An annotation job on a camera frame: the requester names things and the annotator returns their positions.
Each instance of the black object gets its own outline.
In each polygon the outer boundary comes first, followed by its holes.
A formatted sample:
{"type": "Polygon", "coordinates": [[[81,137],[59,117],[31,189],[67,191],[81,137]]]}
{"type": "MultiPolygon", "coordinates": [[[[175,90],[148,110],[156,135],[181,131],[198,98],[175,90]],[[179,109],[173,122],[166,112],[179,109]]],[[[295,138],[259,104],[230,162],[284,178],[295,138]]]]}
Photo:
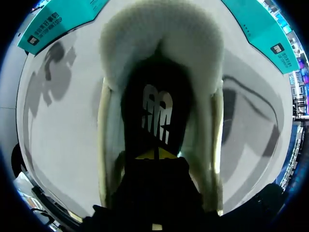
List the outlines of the black object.
{"type": "Polygon", "coordinates": [[[57,206],[55,203],[52,203],[43,193],[43,191],[35,186],[32,189],[33,194],[36,199],[43,205],[44,209],[48,212],[48,214],[54,218],[57,222],[59,222],[66,231],[74,232],[77,231],[80,227],[80,223],[73,218],[71,218],[64,209],[57,206]]]}
{"type": "Polygon", "coordinates": [[[202,198],[189,175],[184,158],[135,159],[112,197],[112,210],[94,206],[82,231],[203,231],[216,228],[216,213],[206,216],[202,198]]]}

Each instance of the white floor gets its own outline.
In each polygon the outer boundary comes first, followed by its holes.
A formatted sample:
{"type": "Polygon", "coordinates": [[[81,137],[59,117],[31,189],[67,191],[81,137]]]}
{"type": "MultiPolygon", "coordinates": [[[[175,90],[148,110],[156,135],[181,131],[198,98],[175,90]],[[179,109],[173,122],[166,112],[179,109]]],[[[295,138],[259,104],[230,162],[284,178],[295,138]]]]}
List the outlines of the white floor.
{"type": "MultiPolygon", "coordinates": [[[[220,0],[191,1],[214,15],[225,37],[221,176],[227,213],[280,172],[292,128],[291,89],[288,76],[248,44],[220,0]]],[[[110,0],[94,22],[36,57],[30,54],[20,80],[16,119],[26,165],[44,190],[81,217],[100,205],[97,115],[103,76],[98,40],[104,23],[131,2],[110,0]]]]}

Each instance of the shoe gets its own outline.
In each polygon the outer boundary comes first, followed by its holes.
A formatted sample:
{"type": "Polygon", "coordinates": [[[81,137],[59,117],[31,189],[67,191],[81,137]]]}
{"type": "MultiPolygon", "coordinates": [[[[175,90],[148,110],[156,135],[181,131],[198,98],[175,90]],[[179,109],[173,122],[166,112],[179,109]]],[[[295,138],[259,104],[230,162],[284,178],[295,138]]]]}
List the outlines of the shoe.
{"type": "Polygon", "coordinates": [[[222,211],[223,36],[182,0],[145,0],[104,25],[99,188],[110,207],[123,166],[154,151],[184,157],[207,211],[222,211]]]}

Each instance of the logo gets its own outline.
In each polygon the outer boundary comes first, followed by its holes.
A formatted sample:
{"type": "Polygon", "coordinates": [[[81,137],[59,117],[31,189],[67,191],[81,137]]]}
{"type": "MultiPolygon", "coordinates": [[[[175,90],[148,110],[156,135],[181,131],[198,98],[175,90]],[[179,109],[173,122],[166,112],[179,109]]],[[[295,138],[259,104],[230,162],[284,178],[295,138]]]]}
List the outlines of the logo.
{"type": "Polygon", "coordinates": [[[281,43],[270,48],[274,54],[278,54],[284,51],[284,48],[281,43]]]}
{"type": "Polygon", "coordinates": [[[143,93],[143,108],[147,111],[141,119],[141,127],[144,129],[146,117],[148,117],[148,132],[151,130],[152,120],[154,119],[154,136],[157,137],[157,129],[159,128],[159,138],[163,141],[163,132],[166,130],[164,142],[168,144],[169,131],[167,125],[170,124],[170,119],[173,110],[173,100],[168,92],[158,90],[152,85],[146,85],[143,93]]]}
{"type": "Polygon", "coordinates": [[[28,43],[32,44],[33,46],[37,45],[40,40],[35,38],[33,35],[30,35],[29,39],[27,40],[28,43]]]}

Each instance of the teal sign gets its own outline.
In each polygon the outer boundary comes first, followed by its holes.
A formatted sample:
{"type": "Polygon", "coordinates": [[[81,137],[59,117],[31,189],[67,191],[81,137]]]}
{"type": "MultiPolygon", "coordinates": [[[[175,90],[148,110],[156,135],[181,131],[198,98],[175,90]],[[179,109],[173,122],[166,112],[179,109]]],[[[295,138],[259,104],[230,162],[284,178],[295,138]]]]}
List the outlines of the teal sign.
{"type": "Polygon", "coordinates": [[[298,70],[298,63],[283,29],[257,0],[222,0],[238,21],[250,44],[283,73],[298,70]]]}
{"type": "Polygon", "coordinates": [[[33,18],[18,46],[37,54],[69,30],[95,19],[108,0],[50,0],[33,18]]]}

